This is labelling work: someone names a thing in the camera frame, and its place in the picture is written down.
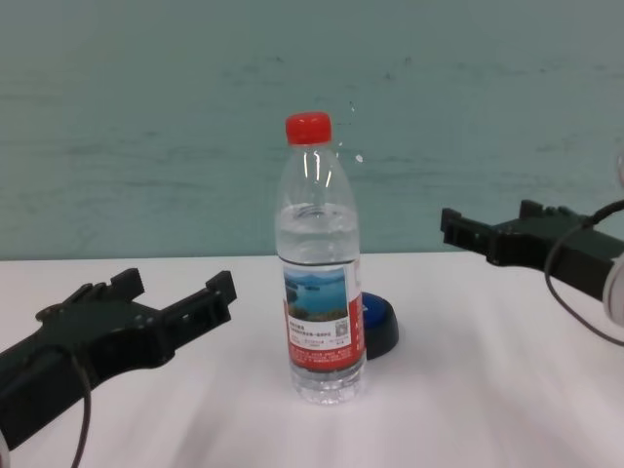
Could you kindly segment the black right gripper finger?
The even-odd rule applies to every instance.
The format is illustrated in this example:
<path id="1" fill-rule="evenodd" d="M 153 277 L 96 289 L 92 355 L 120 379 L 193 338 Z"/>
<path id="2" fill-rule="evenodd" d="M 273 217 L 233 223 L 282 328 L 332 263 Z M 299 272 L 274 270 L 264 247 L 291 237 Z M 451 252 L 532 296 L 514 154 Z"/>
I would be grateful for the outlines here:
<path id="1" fill-rule="evenodd" d="M 456 210 L 443 208 L 440 229 L 446 245 L 480 254 L 491 264 L 498 263 L 492 253 L 496 236 L 492 225 L 464 217 Z"/>
<path id="2" fill-rule="evenodd" d="M 578 214 L 574 210 L 565 206 L 545 206 L 531 200 L 523 200 L 520 204 L 519 219 L 556 217 L 570 219 L 571 221 L 582 221 L 584 214 Z"/>

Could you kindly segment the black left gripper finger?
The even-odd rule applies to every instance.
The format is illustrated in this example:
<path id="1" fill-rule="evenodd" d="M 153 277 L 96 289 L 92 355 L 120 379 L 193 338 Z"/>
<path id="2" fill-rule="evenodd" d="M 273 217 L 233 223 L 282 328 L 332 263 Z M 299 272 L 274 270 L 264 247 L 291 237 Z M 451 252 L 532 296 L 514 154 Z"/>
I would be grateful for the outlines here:
<path id="1" fill-rule="evenodd" d="M 200 291 L 163 309 L 166 335 L 174 350 L 229 322 L 229 305 L 236 298 L 232 274 L 223 270 Z"/>
<path id="2" fill-rule="evenodd" d="M 60 303 L 47 306 L 35 314 L 37 321 L 46 321 L 69 306 L 88 303 L 121 301 L 130 303 L 144 293 L 137 268 L 129 268 L 110 279 L 109 283 L 87 283 Z"/>

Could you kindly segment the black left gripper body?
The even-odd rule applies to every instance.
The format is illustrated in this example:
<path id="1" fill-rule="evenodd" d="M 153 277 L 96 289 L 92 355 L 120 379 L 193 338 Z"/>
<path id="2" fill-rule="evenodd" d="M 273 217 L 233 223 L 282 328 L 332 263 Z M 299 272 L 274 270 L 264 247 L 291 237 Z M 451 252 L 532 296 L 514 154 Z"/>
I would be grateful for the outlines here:
<path id="1" fill-rule="evenodd" d="M 1 353 L 1 432 L 31 437 L 91 390 L 127 372 L 154 369 L 175 355 L 157 310 L 135 303 L 64 306 Z"/>

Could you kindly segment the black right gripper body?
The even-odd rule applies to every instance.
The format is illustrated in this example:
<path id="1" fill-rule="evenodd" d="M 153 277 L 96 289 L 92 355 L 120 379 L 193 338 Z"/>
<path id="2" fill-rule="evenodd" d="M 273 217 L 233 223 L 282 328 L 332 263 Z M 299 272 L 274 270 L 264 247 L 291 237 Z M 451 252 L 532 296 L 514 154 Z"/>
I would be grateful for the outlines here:
<path id="1" fill-rule="evenodd" d="M 488 262 L 542 271 L 555 242 L 577 224 L 563 216 L 545 216 L 500 225 L 489 242 Z M 601 298 L 616 258 L 616 238 L 596 229 L 583 229 L 564 242 L 550 275 L 593 298 Z"/>

